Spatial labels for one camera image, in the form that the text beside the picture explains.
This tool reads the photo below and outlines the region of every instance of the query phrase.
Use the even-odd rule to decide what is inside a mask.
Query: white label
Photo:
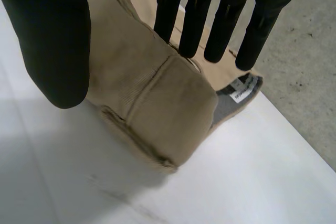
[[[243,82],[240,81],[238,78],[231,82],[231,87],[233,87],[236,91],[241,90],[242,87],[244,86]]]
[[[258,78],[255,76],[252,76],[251,74],[248,76],[245,83],[242,83],[240,80],[236,79],[230,84],[236,90],[235,92],[230,94],[230,97],[236,103],[240,103],[243,99],[247,98],[252,93],[257,82],[258,82]]]

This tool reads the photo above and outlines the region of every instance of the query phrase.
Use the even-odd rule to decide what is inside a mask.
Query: black rubber finger
[[[291,0],[256,0],[251,21],[240,46],[236,66],[247,71],[256,63],[281,10]]]
[[[236,58],[238,69],[247,71],[254,66],[277,18],[265,18],[253,13]]]
[[[224,0],[220,1],[204,50],[207,61],[217,63],[221,60],[245,3],[246,0],[242,0],[230,5]]]
[[[192,58],[196,54],[210,3],[211,0],[188,0],[179,47],[181,56]]]
[[[167,43],[175,25],[181,0],[157,0],[154,31]]]

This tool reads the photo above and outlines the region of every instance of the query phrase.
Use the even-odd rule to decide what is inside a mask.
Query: concrete floor
[[[213,0],[211,26],[220,0]],[[336,170],[336,0],[293,0],[256,64],[267,98]],[[254,8],[248,0],[230,41],[238,50]]]

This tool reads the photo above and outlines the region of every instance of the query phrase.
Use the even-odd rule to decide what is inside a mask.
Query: padded fabric
[[[88,2],[92,32],[87,98],[120,140],[155,168],[175,172],[212,130],[259,91],[262,78],[235,68],[229,51],[218,65],[203,59],[208,28],[195,61],[177,53],[173,45],[180,41],[183,12],[167,45],[150,27],[155,0]],[[252,86],[249,76],[260,80]],[[238,77],[241,91],[234,85]],[[237,102],[232,95],[240,92],[244,99]]]

